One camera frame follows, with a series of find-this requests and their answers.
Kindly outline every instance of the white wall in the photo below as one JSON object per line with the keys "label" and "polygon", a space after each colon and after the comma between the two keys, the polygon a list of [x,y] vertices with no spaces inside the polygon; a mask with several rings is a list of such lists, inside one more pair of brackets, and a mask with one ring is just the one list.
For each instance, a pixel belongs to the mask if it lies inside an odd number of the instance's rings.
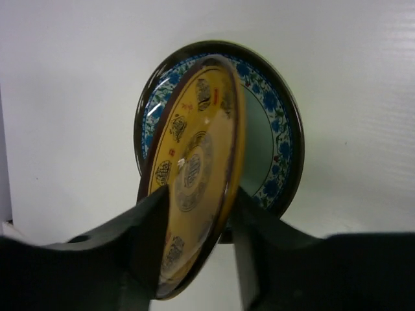
{"label": "white wall", "polygon": [[[286,221],[318,236],[414,230],[410,0],[2,1],[0,83],[18,229],[36,242],[63,241],[132,206],[142,87],[170,52],[211,38],[258,51],[297,98],[306,158]],[[233,267],[229,248],[214,258],[194,291],[166,303],[171,310],[237,310],[236,276],[221,270]],[[216,300],[229,288],[231,305]]]}
{"label": "white wall", "polygon": [[10,185],[8,183],[8,167],[6,155],[5,125],[1,104],[0,88],[0,235],[3,232],[1,222],[12,219],[12,202],[10,200]]}

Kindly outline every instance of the yellow plate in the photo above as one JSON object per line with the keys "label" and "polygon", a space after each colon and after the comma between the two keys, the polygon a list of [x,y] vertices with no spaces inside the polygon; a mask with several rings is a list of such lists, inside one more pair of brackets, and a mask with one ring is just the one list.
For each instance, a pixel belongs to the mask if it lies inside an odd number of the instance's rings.
{"label": "yellow plate", "polygon": [[157,298],[196,276],[229,217],[242,172],[244,99],[222,56],[194,64],[172,92],[141,177],[139,200],[168,184],[169,224]]}

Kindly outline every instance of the glossy glaze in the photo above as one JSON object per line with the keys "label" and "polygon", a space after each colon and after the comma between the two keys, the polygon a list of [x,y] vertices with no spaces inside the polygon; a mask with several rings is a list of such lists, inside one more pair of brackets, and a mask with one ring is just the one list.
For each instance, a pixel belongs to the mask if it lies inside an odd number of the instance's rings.
{"label": "glossy glaze", "polygon": [[[236,68],[246,98],[247,140],[241,186],[258,205],[281,216],[294,196],[303,167],[303,135],[293,97],[277,72],[253,52],[232,43],[195,43],[167,58],[140,98],[135,124],[139,168],[152,134],[182,75],[210,51],[220,51]],[[230,242],[230,226],[224,240]]]}

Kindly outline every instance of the blue flower pattern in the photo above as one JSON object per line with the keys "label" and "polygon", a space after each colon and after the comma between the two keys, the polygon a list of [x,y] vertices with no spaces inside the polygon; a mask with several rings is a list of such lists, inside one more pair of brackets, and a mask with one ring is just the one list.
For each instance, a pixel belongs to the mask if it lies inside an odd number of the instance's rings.
{"label": "blue flower pattern", "polygon": [[261,89],[259,88],[259,85],[257,85],[256,83],[252,86],[252,91],[255,94],[259,94],[259,92],[261,92]]}
{"label": "blue flower pattern", "polygon": [[171,84],[177,84],[180,81],[180,75],[178,73],[172,73],[169,77],[169,82]]}
{"label": "blue flower pattern", "polygon": [[279,166],[278,166],[278,165],[273,165],[273,166],[272,166],[272,173],[273,173],[274,175],[276,175],[276,174],[278,174],[278,173],[279,173]]}
{"label": "blue flower pattern", "polygon": [[278,193],[278,184],[276,179],[269,179],[264,184],[264,193],[269,197],[274,197]]}
{"label": "blue flower pattern", "polygon": [[[178,63],[175,67],[164,73],[160,78],[159,84],[166,81],[167,78],[168,80],[163,83],[162,86],[155,89],[145,108],[145,120],[143,122],[142,137],[142,151],[144,158],[147,156],[148,148],[151,144],[152,136],[154,130],[156,129],[161,112],[167,101],[170,99],[173,89],[180,81],[182,77],[181,73],[185,72],[185,70],[181,69],[191,67],[199,58],[203,56],[206,56],[206,54],[201,54]],[[285,107],[280,102],[279,96],[272,85],[265,78],[263,78],[259,71],[251,67],[251,65],[232,56],[227,57],[235,66],[239,79],[241,80],[241,84],[245,85],[245,87],[253,92],[258,100],[263,103],[264,110],[270,119],[272,135],[274,137],[274,162],[263,186],[253,196],[253,200],[259,206],[267,208],[272,206],[274,201],[278,198],[279,193],[285,186],[287,176],[289,175],[292,154],[291,129],[286,117],[287,114],[285,112]],[[247,81],[250,82],[249,86],[246,86],[245,84]],[[152,115],[148,115],[148,112],[154,109],[158,104],[160,104],[160,106],[153,111]],[[285,160],[285,166],[278,161],[280,158]]]}
{"label": "blue flower pattern", "polygon": [[249,68],[245,64],[238,63],[236,65],[236,70],[238,71],[239,76],[247,76],[249,75]]}
{"label": "blue flower pattern", "polygon": [[279,133],[279,119],[275,119],[271,122],[271,128],[274,132]]}
{"label": "blue flower pattern", "polygon": [[284,141],[283,143],[280,144],[279,152],[284,160],[288,160],[290,156],[290,151],[291,151],[291,148],[287,141]]}
{"label": "blue flower pattern", "polygon": [[264,107],[269,112],[272,112],[277,108],[277,98],[273,92],[267,91],[264,94]]}

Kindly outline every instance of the plate rim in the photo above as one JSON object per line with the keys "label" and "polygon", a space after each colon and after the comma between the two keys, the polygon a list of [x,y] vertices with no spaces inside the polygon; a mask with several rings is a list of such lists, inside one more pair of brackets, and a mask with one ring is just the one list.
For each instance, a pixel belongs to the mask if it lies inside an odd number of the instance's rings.
{"label": "plate rim", "polygon": [[[158,85],[159,79],[166,71],[187,58],[191,58],[192,56],[199,54],[215,53],[221,55],[228,54],[242,61],[245,61],[252,67],[256,68],[276,90],[276,93],[280,97],[281,103],[283,104],[287,113],[287,118],[290,120],[292,140],[296,142],[296,144],[293,144],[292,146],[290,173],[288,175],[285,187],[280,193],[278,199],[276,199],[275,202],[267,209],[267,211],[271,212],[274,216],[281,217],[294,199],[302,177],[305,157],[305,140],[302,118],[300,116],[294,95],[292,94],[282,76],[274,68],[274,66],[257,52],[238,43],[222,40],[205,40],[194,42],[183,46],[171,53],[153,71],[153,73],[150,75],[150,78],[147,80],[143,91],[141,92],[134,119],[134,152],[136,155],[136,163],[139,173],[142,175],[142,168],[145,167],[146,162],[145,159],[143,159],[143,154],[141,151],[145,105],[147,104],[152,92]],[[232,240],[231,231],[227,229],[223,232],[219,243],[229,244],[232,243]]]}

